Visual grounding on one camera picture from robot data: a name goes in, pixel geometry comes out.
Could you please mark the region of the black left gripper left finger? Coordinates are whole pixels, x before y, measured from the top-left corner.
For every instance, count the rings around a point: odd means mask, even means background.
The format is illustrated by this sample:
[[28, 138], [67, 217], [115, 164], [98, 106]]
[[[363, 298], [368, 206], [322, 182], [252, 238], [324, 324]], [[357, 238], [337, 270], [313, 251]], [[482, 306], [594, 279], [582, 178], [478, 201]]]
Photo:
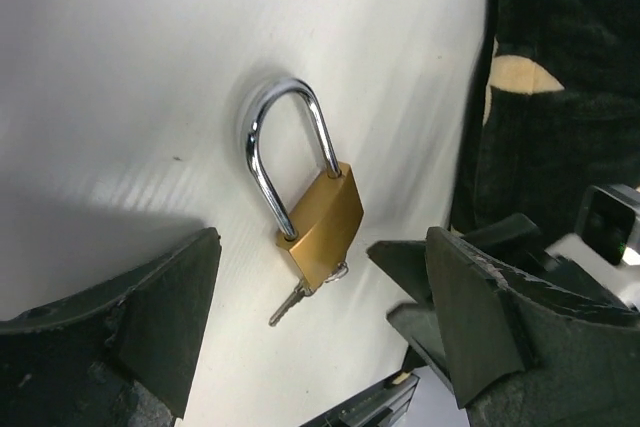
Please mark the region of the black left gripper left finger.
[[184, 417], [221, 257], [204, 228], [156, 259], [1, 324], [4, 426]]

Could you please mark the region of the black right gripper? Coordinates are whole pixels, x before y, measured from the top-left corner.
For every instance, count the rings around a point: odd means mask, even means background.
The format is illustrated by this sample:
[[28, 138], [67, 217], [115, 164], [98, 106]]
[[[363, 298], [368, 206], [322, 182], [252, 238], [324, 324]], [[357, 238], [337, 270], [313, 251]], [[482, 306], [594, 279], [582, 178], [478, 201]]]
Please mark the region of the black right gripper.
[[[540, 236], [541, 230], [534, 222], [524, 214], [515, 213], [464, 234], [462, 239], [488, 256], [558, 287], [638, 313], [615, 299], [574, 261], [527, 246]], [[452, 386], [427, 272], [426, 241], [382, 240], [368, 247], [366, 253], [410, 296], [409, 301], [388, 313], [389, 323], [421, 360], [434, 367]]]

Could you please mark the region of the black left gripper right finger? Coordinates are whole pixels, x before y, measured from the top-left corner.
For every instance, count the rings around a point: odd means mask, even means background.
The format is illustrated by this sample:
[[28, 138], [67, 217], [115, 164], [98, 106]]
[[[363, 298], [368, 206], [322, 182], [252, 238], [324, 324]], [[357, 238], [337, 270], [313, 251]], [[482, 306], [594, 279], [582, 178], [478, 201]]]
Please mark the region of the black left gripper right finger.
[[638, 425], [638, 313], [440, 227], [427, 232], [426, 264], [449, 378], [471, 425]]

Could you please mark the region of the brass padlock silver shackle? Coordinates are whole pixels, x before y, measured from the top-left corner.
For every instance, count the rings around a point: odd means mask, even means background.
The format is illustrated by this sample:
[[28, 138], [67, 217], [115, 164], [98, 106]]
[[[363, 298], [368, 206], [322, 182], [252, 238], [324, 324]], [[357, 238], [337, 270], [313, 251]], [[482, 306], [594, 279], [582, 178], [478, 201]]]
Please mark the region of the brass padlock silver shackle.
[[[270, 164], [263, 160], [269, 113], [288, 98], [303, 113], [302, 147], [290, 145]], [[273, 215], [276, 246], [313, 293], [336, 274], [360, 229], [364, 208], [353, 168], [338, 159], [320, 102], [295, 77], [258, 85], [245, 101], [240, 146], [247, 169]]]

